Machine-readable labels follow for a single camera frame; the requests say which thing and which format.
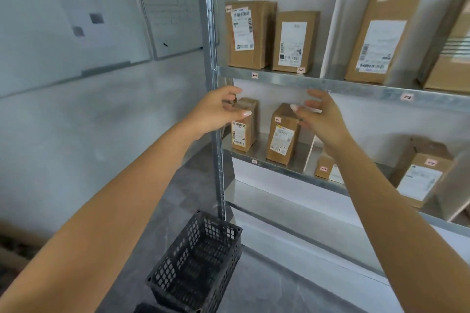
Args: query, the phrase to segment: left arm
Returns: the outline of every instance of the left arm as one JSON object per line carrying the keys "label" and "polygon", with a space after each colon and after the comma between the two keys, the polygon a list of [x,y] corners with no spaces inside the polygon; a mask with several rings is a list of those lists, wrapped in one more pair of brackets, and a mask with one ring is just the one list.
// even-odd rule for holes
{"label": "left arm", "polygon": [[209,92],[48,241],[0,299],[0,313],[93,313],[129,258],[194,140],[250,112],[232,110],[242,90]]}

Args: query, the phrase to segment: person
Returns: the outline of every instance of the person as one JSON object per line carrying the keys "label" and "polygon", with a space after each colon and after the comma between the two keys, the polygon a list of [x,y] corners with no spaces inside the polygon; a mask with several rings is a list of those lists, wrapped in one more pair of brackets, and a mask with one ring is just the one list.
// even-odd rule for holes
{"label": "person", "polygon": [[[129,258],[194,140],[250,115],[230,104],[242,90],[209,92],[182,121],[75,213],[0,298],[0,313],[92,313]],[[349,134],[332,97],[311,89],[292,105],[323,141],[406,313],[470,312],[470,268],[411,208]]]}

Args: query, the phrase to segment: left hand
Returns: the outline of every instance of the left hand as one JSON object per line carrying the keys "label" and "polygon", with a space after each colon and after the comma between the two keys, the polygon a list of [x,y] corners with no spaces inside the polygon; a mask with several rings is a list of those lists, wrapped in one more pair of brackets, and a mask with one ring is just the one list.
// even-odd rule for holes
{"label": "left hand", "polygon": [[231,104],[222,102],[233,101],[235,95],[241,92],[242,89],[235,86],[224,86],[208,92],[183,122],[186,122],[189,128],[195,131],[196,138],[200,139],[205,133],[220,129],[226,123],[250,116],[250,110],[235,109]]}

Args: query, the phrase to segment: tile floor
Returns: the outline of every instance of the tile floor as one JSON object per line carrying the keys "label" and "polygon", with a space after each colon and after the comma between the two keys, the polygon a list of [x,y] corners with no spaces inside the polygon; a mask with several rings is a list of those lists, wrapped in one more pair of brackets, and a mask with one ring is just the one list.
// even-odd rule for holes
{"label": "tile floor", "polygon": [[[226,159],[226,183],[233,179]],[[141,302],[153,303],[145,278],[193,213],[217,213],[210,145],[175,174],[131,257],[97,313],[132,313]],[[341,298],[244,248],[220,303],[219,313],[363,312]]]}

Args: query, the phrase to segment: tall cardboard box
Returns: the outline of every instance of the tall cardboard box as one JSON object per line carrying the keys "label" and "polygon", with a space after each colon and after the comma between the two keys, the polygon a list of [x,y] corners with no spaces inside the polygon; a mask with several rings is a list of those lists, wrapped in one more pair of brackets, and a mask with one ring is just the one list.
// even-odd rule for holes
{"label": "tall cardboard box", "polygon": [[383,84],[420,0],[369,0],[346,80]]}
{"label": "tall cardboard box", "polygon": [[421,208],[453,164],[454,158],[444,144],[426,138],[411,138],[390,182],[413,207]]}
{"label": "tall cardboard box", "polygon": [[470,0],[451,0],[418,82],[429,89],[470,92]]}
{"label": "tall cardboard box", "polygon": [[294,154],[300,132],[299,117],[291,106],[282,103],[273,113],[267,142],[266,158],[287,165]]}
{"label": "tall cardboard box", "polygon": [[305,74],[311,69],[319,22],[319,11],[277,14],[273,70]]}
{"label": "tall cardboard box", "polygon": [[232,121],[232,148],[248,151],[259,133],[259,101],[241,98],[234,108],[251,110],[251,115],[238,121]]}
{"label": "tall cardboard box", "polygon": [[262,69],[271,65],[276,10],[273,1],[226,4],[229,66]]}
{"label": "tall cardboard box", "polygon": [[343,177],[339,173],[335,160],[329,156],[325,150],[321,152],[320,158],[318,159],[315,176],[344,184]]}

